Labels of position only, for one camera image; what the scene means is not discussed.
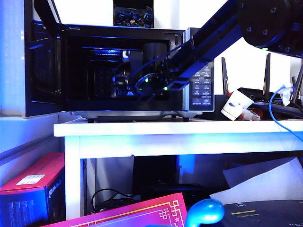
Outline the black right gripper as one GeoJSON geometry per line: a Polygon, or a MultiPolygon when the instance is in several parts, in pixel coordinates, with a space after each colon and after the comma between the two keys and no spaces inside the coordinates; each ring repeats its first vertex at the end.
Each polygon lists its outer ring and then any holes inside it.
{"type": "Polygon", "coordinates": [[[132,77],[133,90],[137,96],[155,96],[166,87],[162,66],[168,56],[167,50],[164,43],[144,44],[143,65],[132,77]]]}

